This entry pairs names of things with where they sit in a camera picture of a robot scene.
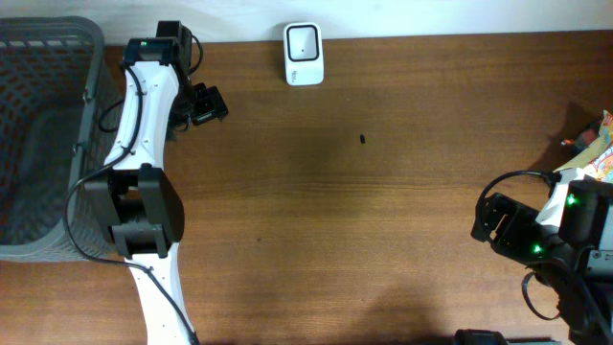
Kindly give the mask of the cream blue snack bag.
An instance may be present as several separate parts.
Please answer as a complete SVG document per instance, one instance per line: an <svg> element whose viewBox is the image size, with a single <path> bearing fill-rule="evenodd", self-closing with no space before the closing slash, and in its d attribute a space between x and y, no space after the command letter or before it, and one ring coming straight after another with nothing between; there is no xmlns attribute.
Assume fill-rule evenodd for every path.
<svg viewBox="0 0 613 345"><path fill-rule="evenodd" d="M600 182L612 182L612 114L605 110L600 121L597 137L586 149L556 169L582 169Z"/></svg>

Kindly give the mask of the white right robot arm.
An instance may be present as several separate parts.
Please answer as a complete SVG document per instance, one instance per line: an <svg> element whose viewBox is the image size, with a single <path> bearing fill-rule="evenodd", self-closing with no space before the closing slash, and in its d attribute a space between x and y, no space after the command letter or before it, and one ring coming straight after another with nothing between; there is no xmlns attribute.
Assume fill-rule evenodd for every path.
<svg viewBox="0 0 613 345"><path fill-rule="evenodd" d="M575 344L612 342L612 185L574 180L562 195L558 225L500 193L490 182L475 206L471 237L524 265L558 296L557 317Z"/></svg>

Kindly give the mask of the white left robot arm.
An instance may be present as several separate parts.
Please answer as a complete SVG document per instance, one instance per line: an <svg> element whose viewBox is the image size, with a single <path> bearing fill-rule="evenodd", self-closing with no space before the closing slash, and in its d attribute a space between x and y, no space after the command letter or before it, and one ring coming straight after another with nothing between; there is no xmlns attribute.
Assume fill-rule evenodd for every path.
<svg viewBox="0 0 613 345"><path fill-rule="evenodd" d="M122 114L103 166L82 181L102 236L136 284L149 344L196 344L181 287L178 249L185 211L164 170L164 149L186 130L229 113L219 90L194 84L201 46L179 21L161 21L153 37L132 38L122 67Z"/></svg>

